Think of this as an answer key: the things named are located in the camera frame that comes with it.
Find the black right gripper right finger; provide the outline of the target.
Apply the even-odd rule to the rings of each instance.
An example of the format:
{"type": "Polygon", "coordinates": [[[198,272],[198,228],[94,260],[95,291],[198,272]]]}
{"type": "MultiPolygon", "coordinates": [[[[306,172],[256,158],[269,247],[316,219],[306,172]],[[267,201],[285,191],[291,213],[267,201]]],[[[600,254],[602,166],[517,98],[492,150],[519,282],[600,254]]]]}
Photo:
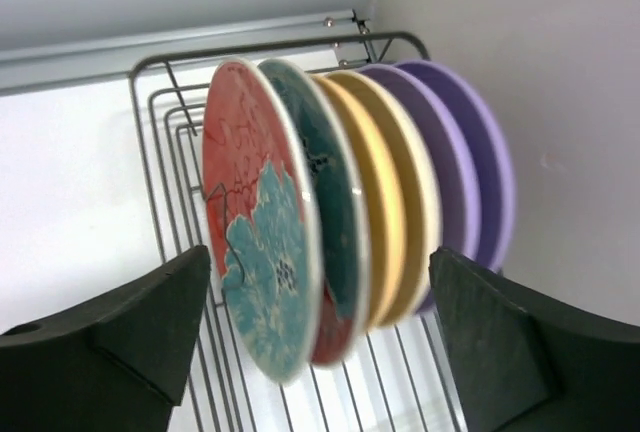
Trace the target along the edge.
{"type": "Polygon", "coordinates": [[[440,248],[431,286],[471,431],[636,431],[639,328],[440,248]]]}

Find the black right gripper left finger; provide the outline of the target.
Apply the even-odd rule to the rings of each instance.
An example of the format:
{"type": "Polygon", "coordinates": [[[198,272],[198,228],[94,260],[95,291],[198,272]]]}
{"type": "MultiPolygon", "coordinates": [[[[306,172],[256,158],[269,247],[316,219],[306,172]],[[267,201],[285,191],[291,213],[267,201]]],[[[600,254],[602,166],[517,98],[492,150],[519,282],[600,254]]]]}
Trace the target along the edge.
{"type": "Polygon", "coordinates": [[[4,431],[165,431],[182,403],[210,279],[195,246],[1,335],[4,431]]]}

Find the lavender plate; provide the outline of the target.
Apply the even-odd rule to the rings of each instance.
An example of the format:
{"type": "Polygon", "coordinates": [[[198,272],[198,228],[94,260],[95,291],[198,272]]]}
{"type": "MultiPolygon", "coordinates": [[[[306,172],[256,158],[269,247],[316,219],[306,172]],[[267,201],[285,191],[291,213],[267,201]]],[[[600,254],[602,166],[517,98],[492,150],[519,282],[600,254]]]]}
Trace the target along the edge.
{"type": "Polygon", "coordinates": [[[414,74],[386,64],[364,66],[405,107],[421,133],[438,181],[442,217],[440,244],[468,258],[479,251],[482,211],[476,167],[464,135],[438,95],[414,74]]]}
{"type": "Polygon", "coordinates": [[[481,198],[482,231],[475,261],[497,272],[507,257],[517,215],[516,176],[506,136],[485,99],[452,69],[424,59],[396,66],[435,92],[466,139],[481,198]]]}

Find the orange plate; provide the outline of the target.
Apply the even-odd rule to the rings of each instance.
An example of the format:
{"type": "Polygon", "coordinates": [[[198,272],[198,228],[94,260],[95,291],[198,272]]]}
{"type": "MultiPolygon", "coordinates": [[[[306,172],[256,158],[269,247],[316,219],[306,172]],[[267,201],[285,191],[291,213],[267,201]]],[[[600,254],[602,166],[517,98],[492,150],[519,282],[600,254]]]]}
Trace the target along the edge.
{"type": "Polygon", "coordinates": [[[406,220],[398,173],[382,132],[364,102],[333,73],[312,79],[343,125],[361,176],[372,253],[371,292],[365,329],[382,324],[399,291],[406,258],[406,220]]]}

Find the red teal floral plate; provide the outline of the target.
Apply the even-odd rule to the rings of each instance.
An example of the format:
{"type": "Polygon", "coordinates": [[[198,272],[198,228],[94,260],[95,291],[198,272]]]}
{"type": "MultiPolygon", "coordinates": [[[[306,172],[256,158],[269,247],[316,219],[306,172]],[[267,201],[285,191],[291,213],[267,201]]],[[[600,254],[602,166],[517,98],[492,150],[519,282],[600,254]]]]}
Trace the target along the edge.
{"type": "Polygon", "coordinates": [[[290,382],[310,362],[319,329],[320,217],[293,120],[252,61],[228,58],[213,74],[202,182],[231,320],[256,367],[290,382]]]}
{"type": "Polygon", "coordinates": [[[371,246],[361,177],[319,79],[285,59],[267,59],[259,69],[296,126],[319,207],[324,296],[312,364],[328,368],[348,358],[369,310],[371,246]]]}

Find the cream plate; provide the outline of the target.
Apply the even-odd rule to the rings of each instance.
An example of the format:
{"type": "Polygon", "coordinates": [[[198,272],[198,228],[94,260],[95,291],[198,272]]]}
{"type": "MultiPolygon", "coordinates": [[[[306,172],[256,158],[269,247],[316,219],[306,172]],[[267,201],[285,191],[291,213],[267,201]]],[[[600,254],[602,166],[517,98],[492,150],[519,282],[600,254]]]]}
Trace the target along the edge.
{"type": "Polygon", "coordinates": [[[360,100],[390,150],[404,200],[406,258],[395,302],[380,325],[388,327],[417,311],[430,290],[430,255],[442,243],[442,206],[438,181],[425,139],[412,117],[408,87],[382,77],[388,66],[365,72],[339,71],[328,78],[360,100]]]}

